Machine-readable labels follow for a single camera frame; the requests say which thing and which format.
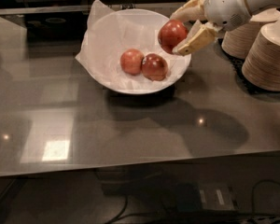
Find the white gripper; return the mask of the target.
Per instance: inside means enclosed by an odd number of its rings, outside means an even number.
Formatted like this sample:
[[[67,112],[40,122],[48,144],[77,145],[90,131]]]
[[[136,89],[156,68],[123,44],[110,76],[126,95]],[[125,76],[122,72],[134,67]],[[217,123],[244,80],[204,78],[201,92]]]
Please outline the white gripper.
[[[222,29],[232,31],[251,17],[247,0],[189,0],[170,17],[181,22],[195,21],[187,37],[173,48],[173,54],[192,54],[214,42]]]

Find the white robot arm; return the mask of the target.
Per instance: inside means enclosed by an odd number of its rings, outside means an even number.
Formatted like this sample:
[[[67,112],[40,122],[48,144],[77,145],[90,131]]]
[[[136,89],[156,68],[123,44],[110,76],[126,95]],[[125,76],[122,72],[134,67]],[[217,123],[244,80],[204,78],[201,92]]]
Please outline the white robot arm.
[[[220,31],[232,31],[270,8],[280,8],[280,0],[189,0],[170,17],[181,22],[194,21],[188,36],[172,52],[191,54],[212,43]]]

